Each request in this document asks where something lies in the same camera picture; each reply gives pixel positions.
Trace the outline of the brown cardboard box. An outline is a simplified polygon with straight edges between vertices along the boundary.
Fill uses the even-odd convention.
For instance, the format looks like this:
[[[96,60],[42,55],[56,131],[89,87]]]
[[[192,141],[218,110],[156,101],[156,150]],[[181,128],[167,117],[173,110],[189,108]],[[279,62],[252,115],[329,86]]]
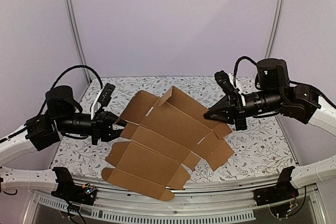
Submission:
[[[106,157],[102,179],[161,201],[174,198],[201,159],[211,170],[233,155],[225,141],[231,128],[204,118],[206,107],[171,87],[161,97],[138,91],[121,114],[122,141]]]

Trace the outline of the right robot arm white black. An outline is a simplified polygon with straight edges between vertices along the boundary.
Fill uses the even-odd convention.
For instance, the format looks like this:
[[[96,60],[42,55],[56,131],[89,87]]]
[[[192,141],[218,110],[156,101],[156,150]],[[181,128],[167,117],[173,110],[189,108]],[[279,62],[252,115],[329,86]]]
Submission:
[[[257,70],[256,91],[245,94],[236,80],[242,60],[251,62]],[[318,127],[335,135],[335,104],[318,88],[291,81],[283,59],[268,58],[255,62],[250,57],[237,59],[233,74],[216,72],[215,81],[225,96],[204,113],[208,120],[247,129],[247,118],[267,118],[281,114],[303,124]]]

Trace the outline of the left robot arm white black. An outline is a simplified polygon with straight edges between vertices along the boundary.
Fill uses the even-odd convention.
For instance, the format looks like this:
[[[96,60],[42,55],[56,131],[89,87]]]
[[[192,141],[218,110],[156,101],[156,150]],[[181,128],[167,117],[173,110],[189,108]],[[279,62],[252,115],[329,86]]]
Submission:
[[[28,153],[44,150],[60,141],[61,136],[91,138],[110,142],[120,137],[127,122],[105,111],[115,86],[107,84],[99,91],[89,114],[74,99],[70,86],[57,86],[46,93],[47,111],[27,120],[15,132],[1,139],[1,191],[26,188],[59,193],[67,200],[78,195],[69,170],[54,167],[48,170],[11,169],[4,165]]]

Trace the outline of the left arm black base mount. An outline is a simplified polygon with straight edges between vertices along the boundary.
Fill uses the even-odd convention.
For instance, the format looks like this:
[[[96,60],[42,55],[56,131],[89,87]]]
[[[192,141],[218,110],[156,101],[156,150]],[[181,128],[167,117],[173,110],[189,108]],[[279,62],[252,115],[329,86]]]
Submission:
[[[90,183],[76,185],[67,168],[54,167],[52,171],[56,175],[57,183],[57,188],[51,192],[53,197],[64,201],[93,206],[97,196],[96,186]]]

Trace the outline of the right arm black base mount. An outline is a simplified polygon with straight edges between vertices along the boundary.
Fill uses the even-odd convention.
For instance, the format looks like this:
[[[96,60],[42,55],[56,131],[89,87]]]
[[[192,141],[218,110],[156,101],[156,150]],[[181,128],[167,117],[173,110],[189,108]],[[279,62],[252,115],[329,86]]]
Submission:
[[[278,219],[289,217],[294,206],[294,203],[291,203],[291,200],[295,202],[297,196],[299,196],[298,190],[290,183],[291,173],[294,168],[294,166],[284,168],[274,186],[255,189],[253,191],[254,201],[257,206],[286,201],[285,204],[273,206],[269,209],[272,215]]]

